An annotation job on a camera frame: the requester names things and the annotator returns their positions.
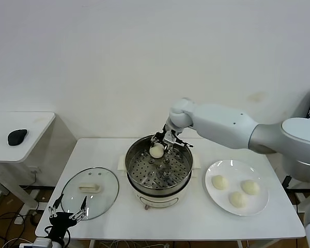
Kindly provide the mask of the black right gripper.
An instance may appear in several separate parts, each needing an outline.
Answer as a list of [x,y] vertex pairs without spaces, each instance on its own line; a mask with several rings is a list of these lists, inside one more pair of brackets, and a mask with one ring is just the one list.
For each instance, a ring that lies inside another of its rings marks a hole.
[[[163,135],[165,135],[167,132],[175,133],[176,135],[179,135],[183,132],[183,128],[177,127],[172,123],[166,123],[162,129],[162,132],[157,132],[154,134],[151,139],[151,145],[155,145],[156,143],[162,143],[163,142]],[[172,152],[172,144],[164,144],[164,153],[165,154],[171,154]]]

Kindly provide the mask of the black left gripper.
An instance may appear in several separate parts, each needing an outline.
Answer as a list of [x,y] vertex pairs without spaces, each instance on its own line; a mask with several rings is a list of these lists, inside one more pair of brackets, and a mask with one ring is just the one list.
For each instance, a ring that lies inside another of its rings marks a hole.
[[87,214],[87,196],[84,197],[80,210],[77,213],[56,212],[63,196],[64,194],[62,193],[52,206],[48,206],[50,213],[49,221],[52,225],[50,233],[65,234],[70,227],[74,226],[74,220],[81,220]]

